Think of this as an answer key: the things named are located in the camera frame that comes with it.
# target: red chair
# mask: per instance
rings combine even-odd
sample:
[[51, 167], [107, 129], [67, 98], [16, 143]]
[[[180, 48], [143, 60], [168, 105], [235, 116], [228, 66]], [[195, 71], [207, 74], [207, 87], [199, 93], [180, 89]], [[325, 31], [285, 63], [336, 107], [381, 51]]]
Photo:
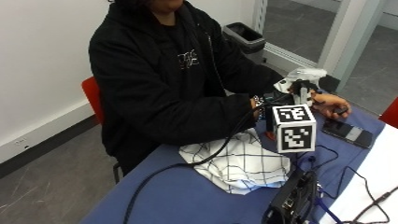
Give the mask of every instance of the red chair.
[[[83, 82], [83, 88], [85, 92], [85, 97], [89, 101], [91, 107], [95, 111], [97, 121], [100, 124], [104, 123], [104, 112], [101, 109], [101, 101], [100, 101], [100, 88], [97, 85], [97, 81], [95, 77], [89, 77], [87, 80]], [[120, 182], [120, 173], [119, 173], [119, 168], [121, 165], [116, 163], [113, 165], [113, 176], [115, 176], [115, 182]]]
[[389, 105], [389, 108], [378, 119], [388, 123], [390, 126], [398, 128], [398, 97]]

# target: blue tablecloth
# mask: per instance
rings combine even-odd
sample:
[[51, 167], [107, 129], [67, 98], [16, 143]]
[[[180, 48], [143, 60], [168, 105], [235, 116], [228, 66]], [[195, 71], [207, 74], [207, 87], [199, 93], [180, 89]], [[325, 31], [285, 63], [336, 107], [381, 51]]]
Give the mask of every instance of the blue tablecloth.
[[[324, 118], [316, 115], [318, 129], [324, 124]], [[385, 123], [373, 118], [364, 111], [354, 108], [348, 123], [372, 131], [377, 136], [385, 127]], [[274, 150], [274, 142], [264, 136], [265, 124], [257, 124], [257, 132], [262, 146]], [[318, 180], [325, 190], [334, 194], [344, 168], [349, 165], [357, 169], [368, 156], [369, 150], [338, 140], [337, 138], [317, 133], [317, 144], [336, 150], [340, 157], [318, 170]], [[316, 156], [314, 165], [329, 160], [334, 154], [322, 147], [316, 152], [308, 153], [301, 158], [301, 166], [309, 166], [309, 156]], [[149, 155], [147, 160], [123, 179], [120, 184], [103, 198], [91, 213], [85, 216], [83, 224], [124, 223], [125, 208], [131, 197], [143, 180], [160, 168], [184, 162], [179, 148], [163, 145]], [[352, 178], [349, 173], [344, 179], [342, 189]], [[221, 190], [195, 169], [175, 168], [149, 181], [143, 189], [131, 214], [129, 223], [260, 223], [264, 211], [276, 196], [278, 189], [257, 189], [246, 195], [235, 195]], [[333, 199], [325, 198], [325, 204], [332, 205]], [[318, 220], [325, 214], [316, 208], [313, 219]]]

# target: white box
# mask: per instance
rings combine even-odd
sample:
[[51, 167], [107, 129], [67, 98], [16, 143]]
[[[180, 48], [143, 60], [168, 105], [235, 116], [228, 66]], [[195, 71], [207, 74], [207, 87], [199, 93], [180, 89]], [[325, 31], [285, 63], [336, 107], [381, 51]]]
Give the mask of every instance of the white box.
[[314, 151], [316, 119], [308, 105], [273, 107], [277, 152]]

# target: hand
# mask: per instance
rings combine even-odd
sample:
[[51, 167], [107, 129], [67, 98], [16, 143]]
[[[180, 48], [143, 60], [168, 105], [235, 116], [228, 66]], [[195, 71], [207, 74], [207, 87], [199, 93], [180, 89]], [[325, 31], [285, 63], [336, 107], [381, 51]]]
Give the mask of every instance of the hand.
[[[321, 104], [313, 104], [313, 108], [326, 117], [330, 119], [346, 118], [350, 114], [350, 104], [349, 102], [338, 97], [337, 95], [332, 94], [313, 94], [313, 99]], [[338, 115], [334, 112], [336, 108], [348, 108], [348, 111]]]

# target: hoodie logo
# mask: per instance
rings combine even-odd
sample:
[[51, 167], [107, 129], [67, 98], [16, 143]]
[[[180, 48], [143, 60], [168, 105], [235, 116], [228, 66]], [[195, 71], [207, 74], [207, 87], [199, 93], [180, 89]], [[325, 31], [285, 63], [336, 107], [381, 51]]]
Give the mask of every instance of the hoodie logo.
[[180, 69], [189, 69], [193, 64], [200, 64], [199, 55], [195, 50], [179, 55]]

